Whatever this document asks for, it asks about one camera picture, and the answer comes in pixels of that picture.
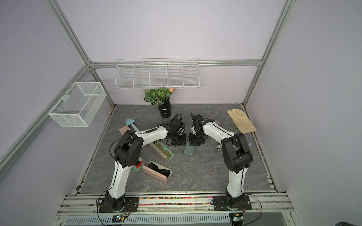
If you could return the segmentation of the mint case blue glasses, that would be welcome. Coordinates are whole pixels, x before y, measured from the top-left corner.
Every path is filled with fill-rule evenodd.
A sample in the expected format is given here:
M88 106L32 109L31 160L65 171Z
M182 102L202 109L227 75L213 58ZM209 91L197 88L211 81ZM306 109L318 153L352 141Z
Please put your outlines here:
M191 145L190 142L187 141L183 153L184 153L184 155L186 155L186 156L192 157L192 156L194 156L195 149L196 149L196 146Z

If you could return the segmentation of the grey case mint lining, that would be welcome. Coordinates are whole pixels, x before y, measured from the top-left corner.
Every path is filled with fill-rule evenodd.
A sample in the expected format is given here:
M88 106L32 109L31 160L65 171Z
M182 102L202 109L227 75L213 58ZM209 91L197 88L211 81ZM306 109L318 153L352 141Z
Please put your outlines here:
M149 147L165 162L170 161L175 156L161 141L149 143Z

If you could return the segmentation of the pink hard glasses case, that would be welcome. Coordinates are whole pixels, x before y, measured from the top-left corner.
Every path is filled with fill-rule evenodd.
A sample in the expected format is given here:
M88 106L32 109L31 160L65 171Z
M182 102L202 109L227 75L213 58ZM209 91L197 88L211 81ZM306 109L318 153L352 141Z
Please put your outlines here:
M119 132L121 133L121 135L123 136L127 131L130 131L131 129L129 128L129 126L125 125L123 127L121 127L119 129Z

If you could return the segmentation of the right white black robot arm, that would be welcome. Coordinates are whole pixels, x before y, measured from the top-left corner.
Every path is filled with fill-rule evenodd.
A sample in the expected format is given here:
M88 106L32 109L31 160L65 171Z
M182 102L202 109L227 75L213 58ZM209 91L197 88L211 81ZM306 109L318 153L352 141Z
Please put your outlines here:
M190 145L203 145L208 137L221 144L223 160L229 170L225 199L231 208L236 208L246 198L243 186L246 172L253 161L245 135L228 131L201 115L191 115L191 119Z

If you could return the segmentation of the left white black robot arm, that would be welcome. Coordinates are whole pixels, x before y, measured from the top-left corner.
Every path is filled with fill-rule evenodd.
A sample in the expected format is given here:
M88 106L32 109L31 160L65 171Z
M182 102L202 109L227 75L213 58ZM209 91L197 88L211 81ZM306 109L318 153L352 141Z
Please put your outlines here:
M183 115L177 114L168 123L159 124L149 130L140 132L125 131L114 149L115 172L105 198L112 203L123 200L130 170L138 161L145 145L158 140L169 139L171 140L170 146L184 146L187 138L184 130Z

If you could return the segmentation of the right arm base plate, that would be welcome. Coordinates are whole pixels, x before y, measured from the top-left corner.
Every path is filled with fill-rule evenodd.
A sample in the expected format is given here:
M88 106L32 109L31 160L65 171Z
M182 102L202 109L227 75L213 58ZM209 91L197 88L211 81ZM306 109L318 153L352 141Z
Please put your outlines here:
M229 195L213 196L210 204L215 211L250 211L252 210L251 201L248 196L241 195L232 198Z

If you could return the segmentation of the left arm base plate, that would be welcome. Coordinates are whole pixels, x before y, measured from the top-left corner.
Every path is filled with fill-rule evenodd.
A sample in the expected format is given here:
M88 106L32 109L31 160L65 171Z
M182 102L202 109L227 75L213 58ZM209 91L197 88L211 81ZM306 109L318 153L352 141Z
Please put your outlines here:
M136 212L139 206L139 197L121 197L119 199L113 199L111 196L102 198L102 202L99 206L100 213L129 213Z

